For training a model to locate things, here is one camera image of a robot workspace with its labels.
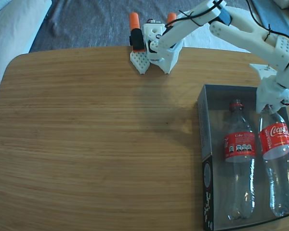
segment wood grain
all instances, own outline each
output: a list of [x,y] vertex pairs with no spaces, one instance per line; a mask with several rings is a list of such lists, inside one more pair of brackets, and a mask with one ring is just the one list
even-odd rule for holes
[[[251,54],[183,49],[139,75],[130,48],[21,55],[0,87],[0,231],[202,230],[195,103],[257,86]],[[289,231],[289,217],[247,230]]]

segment floor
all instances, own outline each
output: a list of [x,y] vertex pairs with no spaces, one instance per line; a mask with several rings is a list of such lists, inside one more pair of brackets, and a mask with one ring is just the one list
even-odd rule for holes
[[[226,0],[248,9],[245,0]],[[129,13],[141,25],[149,18],[166,21],[167,14],[188,11],[203,0],[53,0],[30,52],[63,48],[129,45]]]

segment open box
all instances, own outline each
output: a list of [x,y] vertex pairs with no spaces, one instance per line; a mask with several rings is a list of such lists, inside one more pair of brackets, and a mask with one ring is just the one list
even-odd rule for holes
[[[238,229],[267,223],[277,218],[270,208],[270,188],[265,171],[261,145],[256,139],[255,161],[255,208],[250,218],[231,221],[227,217],[227,194],[229,179],[224,174],[224,137],[229,127],[229,102],[240,99],[244,104],[244,117],[258,137],[260,115],[256,113],[256,88],[222,85],[204,85],[198,97],[198,113],[202,149],[203,171],[203,226],[206,231]],[[289,128],[285,108],[278,113]]]

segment robotic arm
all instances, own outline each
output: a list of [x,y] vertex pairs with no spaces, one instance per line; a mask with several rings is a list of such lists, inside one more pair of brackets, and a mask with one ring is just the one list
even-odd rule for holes
[[[206,0],[185,17],[168,19],[166,25],[149,20],[144,25],[144,37],[139,36],[139,31],[135,35],[135,29],[140,30],[139,26],[131,26],[131,62],[141,74],[146,72],[150,63],[158,65],[168,74],[178,61],[183,39],[209,23],[213,35],[256,54],[275,67],[251,64],[261,79],[257,88],[257,113],[267,104],[272,106],[274,112],[289,105],[289,38],[270,33],[236,12],[226,10],[225,6],[224,0]],[[136,16],[132,13],[130,22],[135,21]]]

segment coke bottle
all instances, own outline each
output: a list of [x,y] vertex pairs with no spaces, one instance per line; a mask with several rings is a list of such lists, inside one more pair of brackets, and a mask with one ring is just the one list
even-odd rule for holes
[[270,181],[270,207],[281,217],[289,214],[289,131],[284,119],[268,105],[261,112],[259,131]]
[[255,135],[243,116],[241,100],[230,102],[230,129],[225,137],[225,161],[229,180],[227,216],[249,218],[255,207]]

